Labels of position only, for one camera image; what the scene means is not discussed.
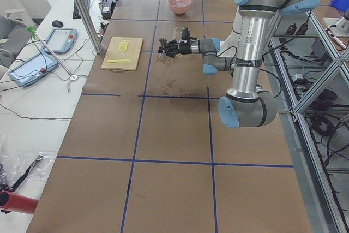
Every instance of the wooden cutting board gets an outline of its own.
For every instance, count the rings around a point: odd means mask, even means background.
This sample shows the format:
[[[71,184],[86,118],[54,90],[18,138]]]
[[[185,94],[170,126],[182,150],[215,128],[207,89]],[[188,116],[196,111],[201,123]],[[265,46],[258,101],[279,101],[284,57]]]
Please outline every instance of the wooden cutting board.
[[[124,48],[124,43],[127,41],[127,49],[121,51]],[[107,53],[102,63],[102,70],[128,70],[136,71],[138,60],[140,58],[142,38],[120,38],[113,37],[110,41]],[[108,60],[121,60],[127,59],[131,62],[115,62],[107,63]]]

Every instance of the blue device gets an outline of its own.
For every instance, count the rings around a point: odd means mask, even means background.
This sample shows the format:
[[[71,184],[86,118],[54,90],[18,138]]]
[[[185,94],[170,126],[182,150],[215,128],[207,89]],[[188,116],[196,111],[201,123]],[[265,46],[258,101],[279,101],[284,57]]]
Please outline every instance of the blue device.
[[[46,39],[47,45],[56,54],[65,54],[73,46],[77,37],[77,30],[73,28],[55,28]],[[50,53],[45,46],[41,49]]]
[[[7,74],[20,86],[27,87],[51,72],[57,64],[54,57],[42,52],[10,70]]]

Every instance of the bowl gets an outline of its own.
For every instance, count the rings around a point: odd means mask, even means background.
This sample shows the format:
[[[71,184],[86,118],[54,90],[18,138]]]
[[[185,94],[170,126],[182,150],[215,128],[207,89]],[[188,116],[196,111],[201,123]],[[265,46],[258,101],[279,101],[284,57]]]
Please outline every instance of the bowl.
[[[191,0],[168,0],[167,2],[171,11],[177,15],[187,12],[191,5]]]

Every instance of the black keyboard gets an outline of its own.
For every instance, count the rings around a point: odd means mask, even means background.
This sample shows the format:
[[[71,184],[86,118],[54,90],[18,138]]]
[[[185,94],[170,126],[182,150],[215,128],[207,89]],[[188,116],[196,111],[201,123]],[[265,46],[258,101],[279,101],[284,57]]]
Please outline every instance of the black keyboard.
[[[90,0],[83,0],[85,3],[85,6],[87,8],[87,11],[89,11],[89,1]],[[79,10],[77,9],[76,4],[74,3],[74,10],[73,10],[73,19],[80,19],[81,15],[79,13]]]

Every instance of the computer mouse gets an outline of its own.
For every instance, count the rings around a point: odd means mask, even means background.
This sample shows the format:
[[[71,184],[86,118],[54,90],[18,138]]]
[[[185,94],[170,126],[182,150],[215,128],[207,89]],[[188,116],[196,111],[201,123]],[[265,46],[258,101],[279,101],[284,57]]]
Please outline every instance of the computer mouse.
[[[63,27],[63,22],[60,21],[60,20],[54,20],[54,21],[52,22],[52,25],[53,25],[54,27]]]

